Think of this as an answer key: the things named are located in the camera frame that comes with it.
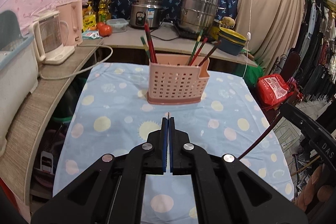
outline polka dot fabric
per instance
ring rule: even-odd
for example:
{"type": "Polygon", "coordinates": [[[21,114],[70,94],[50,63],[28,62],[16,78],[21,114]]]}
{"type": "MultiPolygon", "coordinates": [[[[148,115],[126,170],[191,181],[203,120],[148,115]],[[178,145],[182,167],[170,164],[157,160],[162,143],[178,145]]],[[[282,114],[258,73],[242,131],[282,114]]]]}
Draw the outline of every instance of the polka dot fabric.
{"type": "MultiPolygon", "coordinates": [[[[244,81],[220,72],[210,73],[201,102],[190,105],[150,105],[146,100],[148,66],[114,63],[95,67],[88,78],[71,121],[58,162],[55,195],[105,153],[120,156],[143,143],[161,127],[170,112],[176,128],[190,141],[221,156],[239,156],[268,127],[263,112],[244,81]]],[[[241,162],[286,198],[293,184],[284,156],[271,132],[241,162]]],[[[146,178],[142,221],[197,224],[190,176],[146,178]]]]}

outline chopstick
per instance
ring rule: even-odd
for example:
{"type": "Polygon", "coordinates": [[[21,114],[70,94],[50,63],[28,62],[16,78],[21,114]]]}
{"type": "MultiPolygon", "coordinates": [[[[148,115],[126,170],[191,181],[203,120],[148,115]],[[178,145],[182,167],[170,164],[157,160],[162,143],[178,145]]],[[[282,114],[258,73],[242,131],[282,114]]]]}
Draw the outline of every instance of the chopstick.
{"type": "Polygon", "coordinates": [[[207,41],[208,41],[208,38],[206,37],[206,38],[203,40],[203,42],[202,42],[202,44],[200,45],[200,47],[198,48],[198,50],[197,50],[196,54],[194,55],[193,59],[191,60],[191,62],[190,62],[190,65],[191,65],[191,66],[193,65],[193,63],[194,63],[196,57],[199,55],[199,53],[201,52],[201,49],[203,48],[203,46],[205,45],[205,43],[206,43],[207,41]]]}
{"type": "Polygon", "coordinates": [[[201,30],[200,32],[199,32],[199,35],[198,35],[198,37],[197,37],[197,40],[196,40],[196,43],[195,43],[195,46],[194,46],[194,49],[193,49],[193,52],[191,53],[191,56],[190,56],[190,58],[189,58],[189,60],[188,60],[188,63],[187,63],[187,65],[188,66],[190,66],[191,64],[191,60],[193,59],[193,56],[194,56],[194,54],[195,54],[195,51],[196,51],[196,48],[197,48],[197,46],[198,46],[198,43],[200,42],[200,40],[201,40],[201,38],[202,38],[202,34],[203,34],[203,30],[201,30]]]}
{"type": "Polygon", "coordinates": [[[140,38],[141,38],[141,42],[143,44],[143,48],[145,49],[145,52],[146,52],[146,54],[148,56],[148,59],[149,59],[149,61],[151,61],[151,54],[150,54],[150,52],[148,50],[148,46],[146,44],[146,41],[145,41],[144,37],[140,37],[140,38]]]}
{"type": "Polygon", "coordinates": [[[147,22],[145,23],[145,32],[146,32],[149,51],[150,51],[151,57],[152,57],[152,63],[157,63],[158,61],[156,59],[156,54],[155,54],[155,49],[154,49],[154,45],[153,45],[153,41],[152,41],[152,37],[151,37],[151,32],[149,30],[147,22]]]}
{"type": "Polygon", "coordinates": [[[211,49],[211,51],[209,51],[209,53],[205,56],[205,58],[202,60],[201,63],[199,63],[199,66],[202,66],[203,63],[210,57],[210,55],[213,54],[213,52],[218,48],[218,46],[220,45],[221,41],[217,41],[216,44],[213,46],[213,48],[211,49]]]}

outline plastic basket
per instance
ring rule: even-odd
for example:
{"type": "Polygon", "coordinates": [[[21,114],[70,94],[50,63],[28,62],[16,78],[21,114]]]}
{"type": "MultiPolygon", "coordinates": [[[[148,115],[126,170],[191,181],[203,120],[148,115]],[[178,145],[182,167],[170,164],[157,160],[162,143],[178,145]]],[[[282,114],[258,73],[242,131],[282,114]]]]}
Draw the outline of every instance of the plastic basket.
{"type": "Polygon", "coordinates": [[[156,54],[157,63],[149,65],[147,100],[151,104],[178,105],[201,100],[209,80],[207,59],[197,57],[194,66],[186,66],[189,55],[156,54]]]}

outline red plastic bag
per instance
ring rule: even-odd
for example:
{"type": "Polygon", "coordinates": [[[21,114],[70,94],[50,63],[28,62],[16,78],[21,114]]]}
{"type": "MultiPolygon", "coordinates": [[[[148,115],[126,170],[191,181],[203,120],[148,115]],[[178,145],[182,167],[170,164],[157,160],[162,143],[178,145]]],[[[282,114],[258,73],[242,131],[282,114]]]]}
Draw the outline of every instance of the red plastic bag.
{"type": "Polygon", "coordinates": [[[256,89],[265,110],[278,107],[294,93],[288,93],[289,85],[279,74],[260,77],[256,89]]]}

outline silver screw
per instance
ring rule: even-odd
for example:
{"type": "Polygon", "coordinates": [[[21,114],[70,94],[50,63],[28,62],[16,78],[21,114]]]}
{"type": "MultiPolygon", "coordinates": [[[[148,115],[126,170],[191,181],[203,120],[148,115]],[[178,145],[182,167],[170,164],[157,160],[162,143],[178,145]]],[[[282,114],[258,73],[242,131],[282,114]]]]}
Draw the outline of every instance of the silver screw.
{"type": "Polygon", "coordinates": [[[235,160],[235,157],[231,154],[225,154],[223,156],[223,160],[225,160],[226,162],[233,162],[235,160]]]}
{"type": "Polygon", "coordinates": [[[193,145],[192,143],[185,143],[185,144],[183,145],[183,148],[184,148],[185,150],[193,150],[195,147],[194,147],[194,145],[193,145]]]}
{"type": "Polygon", "coordinates": [[[110,162],[113,159],[113,156],[111,154],[105,154],[101,159],[104,162],[110,162]]]}
{"type": "Polygon", "coordinates": [[[153,145],[151,143],[144,143],[142,145],[142,149],[144,149],[144,150],[150,150],[150,149],[152,149],[152,147],[153,147],[153,145]]]}

